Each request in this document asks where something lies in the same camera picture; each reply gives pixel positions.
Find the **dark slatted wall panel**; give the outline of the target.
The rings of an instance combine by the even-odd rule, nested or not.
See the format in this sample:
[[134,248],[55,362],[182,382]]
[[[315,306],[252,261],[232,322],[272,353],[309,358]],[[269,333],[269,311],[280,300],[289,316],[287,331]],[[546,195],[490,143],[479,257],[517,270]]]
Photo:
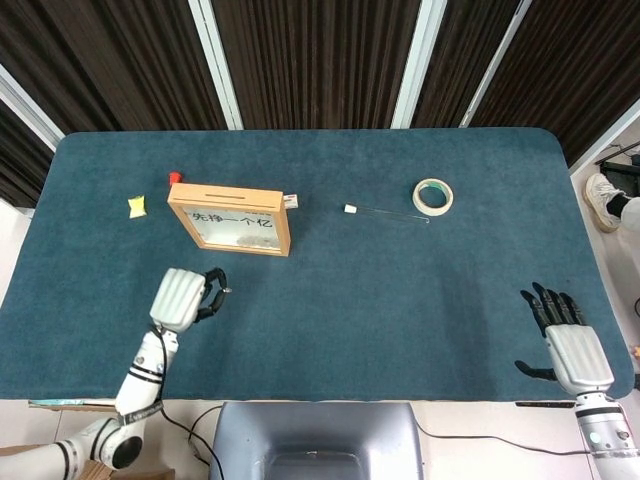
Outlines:
[[389,127],[420,6],[212,0],[244,127]]
[[0,63],[65,136],[227,127],[188,0],[0,0]]
[[536,127],[573,165],[640,99],[640,0],[532,0],[474,127]]
[[35,208],[53,152],[0,100],[0,198]]
[[447,0],[413,128],[458,127],[520,0]]

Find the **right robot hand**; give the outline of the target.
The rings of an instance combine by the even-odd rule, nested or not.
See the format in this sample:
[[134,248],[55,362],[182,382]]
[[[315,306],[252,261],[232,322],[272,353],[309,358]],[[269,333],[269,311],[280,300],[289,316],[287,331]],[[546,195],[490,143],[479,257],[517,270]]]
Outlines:
[[615,378],[601,341],[575,300],[534,282],[520,292],[527,302],[552,366],[533,368],[522,360],[516,368],[530,378],[558,383],[570,395],[605,393]]

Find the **masking tape roll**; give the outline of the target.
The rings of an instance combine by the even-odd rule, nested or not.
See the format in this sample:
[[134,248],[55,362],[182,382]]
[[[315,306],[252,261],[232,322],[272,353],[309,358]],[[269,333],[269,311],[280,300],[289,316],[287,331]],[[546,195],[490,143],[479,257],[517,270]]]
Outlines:
[[[435,188],[444,195],[445,202],[442,206],[432,207],[422,200],[421,192],[427,188]],[[442,216],[450,210],[454,202],[454,192],[446,182],[437,178],[426,178],[420,180],[415,185],[412,193],[412,201],[419,212],[427,216]]]

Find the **black equipment stand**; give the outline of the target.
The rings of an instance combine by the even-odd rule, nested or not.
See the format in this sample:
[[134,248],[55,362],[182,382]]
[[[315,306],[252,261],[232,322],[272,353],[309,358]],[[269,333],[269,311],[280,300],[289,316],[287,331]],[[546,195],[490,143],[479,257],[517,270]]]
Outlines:
[[628,196],[640,197],[640,153],[631,156],[630,164],[605,161],[600,165],[600,172]]

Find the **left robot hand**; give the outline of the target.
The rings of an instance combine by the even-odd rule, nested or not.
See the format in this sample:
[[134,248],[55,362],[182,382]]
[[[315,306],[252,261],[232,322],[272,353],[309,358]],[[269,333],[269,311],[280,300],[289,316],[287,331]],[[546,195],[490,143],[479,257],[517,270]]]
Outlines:
[[182,333],[217,314],[229,294],[224,291],[227,287],[226,273],[218,267],[206,273],[169,268],[149,315],[156,327]]

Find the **person's leg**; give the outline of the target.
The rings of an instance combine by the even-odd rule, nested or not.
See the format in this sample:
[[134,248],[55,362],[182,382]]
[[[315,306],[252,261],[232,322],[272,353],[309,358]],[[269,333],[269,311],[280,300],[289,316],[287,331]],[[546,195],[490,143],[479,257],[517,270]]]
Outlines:
[[622,227],[640,234],[640,197],[618,193],[607,203],[606,211],[615,229]]

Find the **grey robot torso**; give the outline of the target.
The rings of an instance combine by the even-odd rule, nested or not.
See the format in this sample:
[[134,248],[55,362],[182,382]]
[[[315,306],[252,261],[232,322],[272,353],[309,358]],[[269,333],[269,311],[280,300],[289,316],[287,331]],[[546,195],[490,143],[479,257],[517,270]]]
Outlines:
[[209,480],[423,480],[406,402],[227,402]]

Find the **white sneaker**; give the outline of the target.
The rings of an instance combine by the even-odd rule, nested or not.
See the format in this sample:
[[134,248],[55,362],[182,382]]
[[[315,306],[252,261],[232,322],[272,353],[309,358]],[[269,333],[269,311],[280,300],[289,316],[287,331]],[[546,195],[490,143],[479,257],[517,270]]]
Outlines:
[[612,233],[620,226],[620,218],[610,213],[607,206],[614,198],[622,194],[623,192],[601,173],[595,173],[587,179],[583,197],[601,231]]

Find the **wooden frame money box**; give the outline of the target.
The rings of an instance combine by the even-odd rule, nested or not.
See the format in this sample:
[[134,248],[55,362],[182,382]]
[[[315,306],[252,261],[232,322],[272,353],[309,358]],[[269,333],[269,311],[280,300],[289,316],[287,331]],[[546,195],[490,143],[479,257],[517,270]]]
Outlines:
[[[167,203],[201,249],[286,257],[291,236],[280,191],[176,183]],[[242,248],[245,235],[277,237],[279,250]]]

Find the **glass tube with white cap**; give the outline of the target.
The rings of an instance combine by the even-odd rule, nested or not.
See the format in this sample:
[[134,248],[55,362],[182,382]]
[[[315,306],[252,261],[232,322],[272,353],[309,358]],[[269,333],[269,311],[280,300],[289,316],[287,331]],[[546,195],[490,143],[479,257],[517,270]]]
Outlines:
[[377,208],[357,206],[350,203],[346,203],[344,205],[343,211],[346,214],[351,214],[351,215],[361,214],[361,215],[368,215],[368,216],[390,218],[390,219],[399,220],[399,221],[418,222],[420,224],[426,224],[426,225],[430,223],[430,219],[428,217],[403,214],[403,213],[377,209]]

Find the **white partition post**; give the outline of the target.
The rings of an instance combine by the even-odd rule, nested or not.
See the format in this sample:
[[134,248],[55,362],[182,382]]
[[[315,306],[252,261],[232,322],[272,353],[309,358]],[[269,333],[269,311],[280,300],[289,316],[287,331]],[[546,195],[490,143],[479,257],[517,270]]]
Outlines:
[[1,63],[0,101],[52,152],[56,152],[65,134]]
[[471,122],[479,109],[503,59],[508,51],[511,43],[513,42],[522,22],[524,21],[533,0],[519,0],[517,8],[511,18],[511,21],[494,52],[494,55],[489,62],[481,81],[476,88],[476,91],[465,110],[465,113],[459,124],[459,128],[467,128],[471,125]]
[[640,118],[640,98],[636,100],[615,122],[613,122],[611,126],[602,135],[600,135],[569,168],[570,176],[575,177],[586,167],[594,164],[598,155],[638,118]]
[[212,0],[188,0],[188,4],[227,128],[229,130],[243,130],[244,122]]
[[421,0],[391,129],[411,126],[446,7],[447,0]]

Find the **blue table cloth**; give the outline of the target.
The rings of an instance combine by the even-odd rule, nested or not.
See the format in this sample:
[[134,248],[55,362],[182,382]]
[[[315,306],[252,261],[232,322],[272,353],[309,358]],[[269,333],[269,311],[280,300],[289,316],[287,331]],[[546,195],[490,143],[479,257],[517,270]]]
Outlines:
[[[167,203],[172,171],[296,194],[290,254],[197,247]],[[413,204],[426,178],[454,192],[442,216]],[[147,215],[130,219],[140,195]],[[581,307],[611,395],[634,385],[562,148],[543,129],[71,134],[0,306],[0,399],[114,396],[171,267],[219,267],[233,291],[180,337],[169,398],[561,399],[514,364],[551,364],[520,294],[534,282]]]

